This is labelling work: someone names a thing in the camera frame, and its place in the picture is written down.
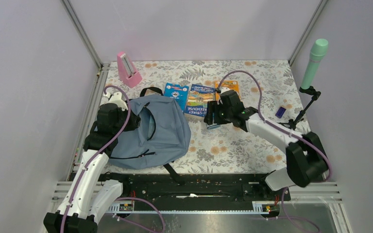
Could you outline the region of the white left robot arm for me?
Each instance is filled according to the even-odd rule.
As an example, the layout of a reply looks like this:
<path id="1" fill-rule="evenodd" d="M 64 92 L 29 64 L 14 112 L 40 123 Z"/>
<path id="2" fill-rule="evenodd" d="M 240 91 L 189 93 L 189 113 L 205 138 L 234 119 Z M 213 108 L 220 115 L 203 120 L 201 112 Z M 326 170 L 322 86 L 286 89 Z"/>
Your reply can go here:
<path id="1" fill-rule="evenodd" d="M 106 103 L 100 106 L 97 119 L 85 138 L 79 169 L 65 198 L 54 213 L 46 213 L 43 224 L 49 233 L 95 233 L 100 218 L 119 198 L 131 194 L 131 187 L 123 181 L 107 181 L 105 187 L 92 197 L 103 167 L 124 131 L 134 130 L 139 117 L 130 103 Z"/>

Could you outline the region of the blue student backpack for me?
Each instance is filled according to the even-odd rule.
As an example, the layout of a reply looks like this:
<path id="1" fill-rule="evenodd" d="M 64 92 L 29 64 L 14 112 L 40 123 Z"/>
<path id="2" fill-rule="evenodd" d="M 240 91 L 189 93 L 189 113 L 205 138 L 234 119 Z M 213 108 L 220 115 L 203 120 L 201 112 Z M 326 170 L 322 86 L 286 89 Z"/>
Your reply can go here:
<path id="1" fill-rule="evenodd" d="M 136 129 L 118 136 L 108 162 L 134 170 L 163 166 L 175 182 L 184 185 L 170 165 L 186 155 L 191 139 L 188 121 L 177 101 L 157 87 L 147 87 L 129 103 L 140 122 Z"/>

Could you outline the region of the small blue label jar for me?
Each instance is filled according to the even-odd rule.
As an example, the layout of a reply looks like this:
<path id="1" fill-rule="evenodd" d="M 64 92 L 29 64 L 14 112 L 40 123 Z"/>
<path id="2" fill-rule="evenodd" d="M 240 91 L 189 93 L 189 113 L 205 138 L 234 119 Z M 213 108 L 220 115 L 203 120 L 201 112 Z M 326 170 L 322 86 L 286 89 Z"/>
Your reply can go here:
<path id="1" fill-rule="evenodd" d="M 207 129 L 208 129 L 208 130 L 213 130 L 213 129 L 216 129 L 216 128 L 218 128 L 218 127 L 220 127 L 219 124 L 207 125 Z"/>

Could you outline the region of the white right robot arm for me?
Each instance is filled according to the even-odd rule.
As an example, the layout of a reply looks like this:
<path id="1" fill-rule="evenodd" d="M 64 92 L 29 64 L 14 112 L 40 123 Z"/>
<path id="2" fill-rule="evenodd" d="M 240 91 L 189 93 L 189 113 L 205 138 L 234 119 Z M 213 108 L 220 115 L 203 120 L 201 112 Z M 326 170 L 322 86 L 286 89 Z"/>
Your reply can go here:
<path id="1" fill-rule="evenodd" d="M 286 167 L 269 173 L 259 187 L 263 199 L 273 199 L 285 187 L 306 187 L 330 170 L 321 141 L 315 133 L 301 134 L 265 119 L 258 109 L 244 107 L 234 90 L 221 93 L 219 100 L 208 102 L 204 122 L 209 127 L 231 123 L 265 139 L 285 154 Z"/>

